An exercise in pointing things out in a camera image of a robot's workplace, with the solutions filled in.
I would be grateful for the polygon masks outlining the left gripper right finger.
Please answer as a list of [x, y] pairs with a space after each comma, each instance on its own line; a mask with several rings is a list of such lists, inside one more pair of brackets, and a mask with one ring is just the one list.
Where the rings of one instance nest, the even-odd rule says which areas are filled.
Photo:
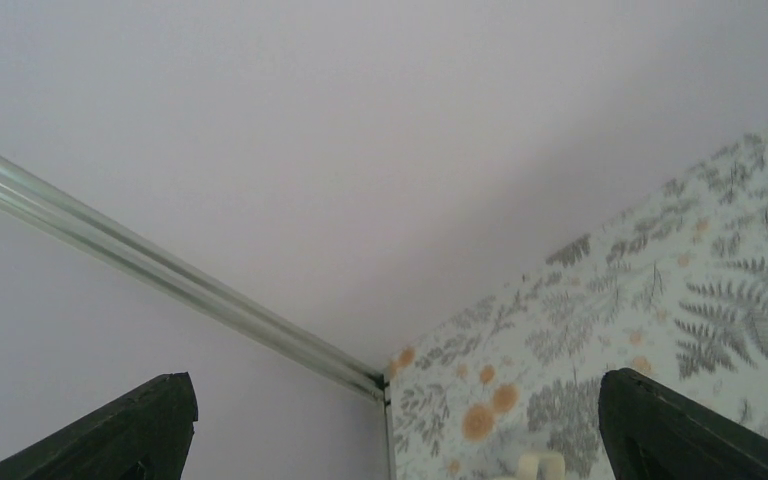
[[630, 368], [602, 377], [598, 419], [617, 479], [768, 479], [768, 439]]

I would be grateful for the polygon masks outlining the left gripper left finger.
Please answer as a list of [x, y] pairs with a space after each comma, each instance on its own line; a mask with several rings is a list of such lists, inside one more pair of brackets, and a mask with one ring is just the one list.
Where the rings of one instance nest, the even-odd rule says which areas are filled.
[[180, 479], [197, 421], [190, 375], [162, 374], [0, 461], [0, 479]]

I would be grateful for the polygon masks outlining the beige white ceramic mug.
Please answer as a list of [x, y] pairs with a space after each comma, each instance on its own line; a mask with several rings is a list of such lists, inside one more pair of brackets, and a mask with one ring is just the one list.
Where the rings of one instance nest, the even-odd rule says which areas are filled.
[[513, 475], [496, 477], [495, 480], [565, 480], [566, 462], [560, 452], [526, 451], [518, 459]]

